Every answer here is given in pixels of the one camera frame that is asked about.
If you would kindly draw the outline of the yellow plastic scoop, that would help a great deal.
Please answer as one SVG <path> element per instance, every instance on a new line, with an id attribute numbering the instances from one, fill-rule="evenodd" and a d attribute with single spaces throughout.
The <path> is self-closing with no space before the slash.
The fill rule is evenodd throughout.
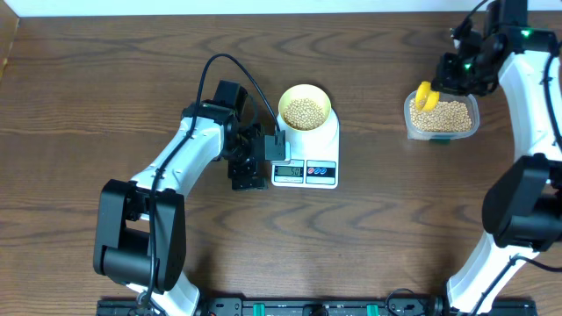
<path id="1" fill-rule="evenodd" d="M 440 99 L 440 93 L 432 90 L 431 83 L 422 82 L 415 94 L 414 105 L 418 111 L 433 111 Z"/>

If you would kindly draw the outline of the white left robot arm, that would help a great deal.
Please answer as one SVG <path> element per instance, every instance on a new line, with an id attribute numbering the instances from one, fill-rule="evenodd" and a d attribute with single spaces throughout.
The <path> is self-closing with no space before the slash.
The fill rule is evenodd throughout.
<path id="1" fill-rule="evenodd" d="M 183 272 L 184 200 L 206 166 L 224 159 L 233 190 L 264 190 L 265 134 L 241 126 L 248 92 L 222 81 L 211 99 L 185 108 L 177 134 L 127 182 L 101 190 L 93 268 L 137 291 L 135 300 L 100 300 L 99 315 L 193 315 L 200 292 Z"/>

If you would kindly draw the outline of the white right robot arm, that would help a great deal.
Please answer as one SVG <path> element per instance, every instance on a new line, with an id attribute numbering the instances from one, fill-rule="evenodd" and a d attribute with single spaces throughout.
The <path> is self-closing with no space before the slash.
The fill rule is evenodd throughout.
<path id="1" fill-rule="evenodd" d="M 501 88 L 515 143 L 513 165 L 485 195 L 484 233 L 464 266 L 433 298 L 430 315 L 517 314 L 523 305 L 495 298 L 524 264 L 561 240 L 561 42 L 528 23 L 526 0 L 484 2 L 482 32 L 471 18 L 452 29 L 455 52 L 444 54 L 431 87 L 456 96 Z"/>

